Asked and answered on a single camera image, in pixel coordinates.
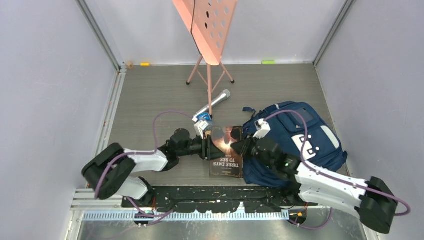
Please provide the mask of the navy blue student backpack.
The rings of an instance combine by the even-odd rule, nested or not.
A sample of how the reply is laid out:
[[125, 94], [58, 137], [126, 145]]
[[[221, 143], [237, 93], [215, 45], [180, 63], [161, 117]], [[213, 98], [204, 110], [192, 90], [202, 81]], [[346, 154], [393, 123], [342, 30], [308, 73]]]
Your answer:
[[306, 161], [332, 172], [338, 171], [347, 160], [340, 139], [308, 103], [286, 101], [260, 111], [250, 107], [244, 107], [243, 111], [252, 113], [242, 126], [245, 136], [256, 132], [255, 121], [271, 116], [267, 121], [270, 125], [267, 137], [283, 152], [303, 155]]

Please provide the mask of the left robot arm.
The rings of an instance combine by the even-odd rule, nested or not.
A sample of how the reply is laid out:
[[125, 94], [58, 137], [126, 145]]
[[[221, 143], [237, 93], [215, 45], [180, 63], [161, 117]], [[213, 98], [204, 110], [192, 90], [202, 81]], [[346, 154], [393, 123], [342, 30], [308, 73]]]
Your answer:
[[188, 130], [177, 129], [169, 140], [156, 150], [136, 151], [112, 143], [81, 170], [95, 199], [106, 200], [114, 195], [130, 197], [141, 207], [153, 202], [153, 193], [146, 180], [131, 175], [140, 172], [166, 172], [179, 164], [180, 157], [198, 155], [211, 161], [225, 157], [212, 141], [211, 135], [190, 137]]

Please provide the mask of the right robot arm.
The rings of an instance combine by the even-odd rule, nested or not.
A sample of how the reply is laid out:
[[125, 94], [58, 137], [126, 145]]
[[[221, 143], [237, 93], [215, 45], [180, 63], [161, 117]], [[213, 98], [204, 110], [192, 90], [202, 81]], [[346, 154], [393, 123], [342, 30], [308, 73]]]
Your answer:
[[390, 232], [398, 201], [377, 177], [370, 180], [340, 175], [299, 156], [284, 152], [271, 138], [246, 139], [231, 144], [244, 157], [264, 164], [279, 180], [288, 181], [283, 195], [291, 205], [319, 204], [348, 213], [378, 233]]

